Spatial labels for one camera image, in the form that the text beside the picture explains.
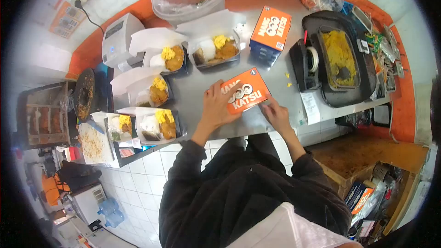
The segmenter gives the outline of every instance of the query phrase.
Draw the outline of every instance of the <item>bottle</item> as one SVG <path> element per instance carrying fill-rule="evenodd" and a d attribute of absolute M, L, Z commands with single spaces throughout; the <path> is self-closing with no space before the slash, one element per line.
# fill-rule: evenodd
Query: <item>bottle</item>
<path fill-rule="evenodd" d="M 116 210 L 110 215 L 106 216 L 106 227 L 117 228 L 118 225 L 124 221 L 124 215 L 120 210 Z"/>
<path fill-rule="evenodd" d="M 103 202 L 101 202 L 98 207 L 100 207 L 100 210 L 98 211 L 98 214 L 103 214 L 105 216 L 109 216 L 114 211 L 118 210 L 118 202 L 113 198 L 109 197 Z"/>

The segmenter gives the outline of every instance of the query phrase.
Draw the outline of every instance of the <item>orange box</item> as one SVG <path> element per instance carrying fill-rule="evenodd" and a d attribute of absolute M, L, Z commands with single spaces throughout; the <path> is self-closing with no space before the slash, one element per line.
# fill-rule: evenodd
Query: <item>orange box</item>
<path fill-rule="evenodd" d="M 285 47 L 290 27 L 289 14 L 264 6 L 251 35 L 251 51 L 277 58 Z"/>
<path fill-rule="evenodd" d="M 256 67 L 227 80 L 220 86 L 220 91 L 222 94 L 226 94 L 239 82 L 243 83 L 242 88 L 236 90 L 228 101 L 227 108 L 231 114 L 246 111 L 268 99 L 266 96 L 269 93 L 268 87 Z"/>

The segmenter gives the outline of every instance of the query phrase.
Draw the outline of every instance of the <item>receipt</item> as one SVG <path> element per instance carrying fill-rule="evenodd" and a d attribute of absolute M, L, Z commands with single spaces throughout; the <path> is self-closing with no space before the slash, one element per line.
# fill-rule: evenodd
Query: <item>receipt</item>
<path fill-rule="evenodd" d="M 306 117 L 308 124 L 315 124 L 320 122 L 320 111 L 318 110 L 317 102 L 315 102 L 312 92 L 301 92 L 303 106 L 306 110 Z"/>

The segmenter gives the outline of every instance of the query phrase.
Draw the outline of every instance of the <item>scrambled egg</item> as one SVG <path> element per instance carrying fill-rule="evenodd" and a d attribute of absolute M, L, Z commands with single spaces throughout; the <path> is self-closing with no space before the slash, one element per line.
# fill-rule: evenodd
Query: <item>scrambled egg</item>
<path fill-rule="evenodd" d="M 164 47 L 164 49 L 162 49 L 162 53 L 161 53 L 161 58 L 162 59 L 171 60 L 175 56 L 176 56 L 176 53 L 173 51 L 172 48 Z"/>
<path fill-rule="evenodd" d="M 226 41 L 230 41 L 230 38 L 227 38 L 224 35 L 215 36 L 213 38 L 214 46 L 216 46 L 217 49 L 222 48 L 225 45 Z"/>
<path fill-rule="evenodd" d="M 167 84 L 165 83 L 165 80 L 161 79 L 160 77 L 156 77 L 153 80 L 152 86 L 155 86 L 159 90 L 163 91 L 167 88 Z"/>
<path fill-rule="evenodd" d="M 132 124 L 130 116 L 127 116 L 127 115 L 120 115 L 119 116 L 119 128 L 120 129 L 123 128 L 124 124 L 127 124 L 127 125 Z"/>
<path fill-rule="evenodd" d="M 165 123 L 165 116 L 168 117 L 170 123 L 173 123 L 175 121 L 175 119 L 173 118 L 172 111 L 169 109 L 158 110 L 155 113 L 155 117 L 158 120 L 158 123 L 160 124 Z"/>

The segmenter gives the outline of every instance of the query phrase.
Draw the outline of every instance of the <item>black pan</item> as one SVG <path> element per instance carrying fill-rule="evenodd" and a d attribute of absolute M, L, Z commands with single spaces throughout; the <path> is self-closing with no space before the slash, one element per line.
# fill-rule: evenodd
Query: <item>black pan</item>
<path fill-rule="evenodd" d="M 90 119 L 96 111 L 95 72 L 92 68 L 85 69 L 78 77 L 74 92 L 74 109 L 81 123 Z"/>

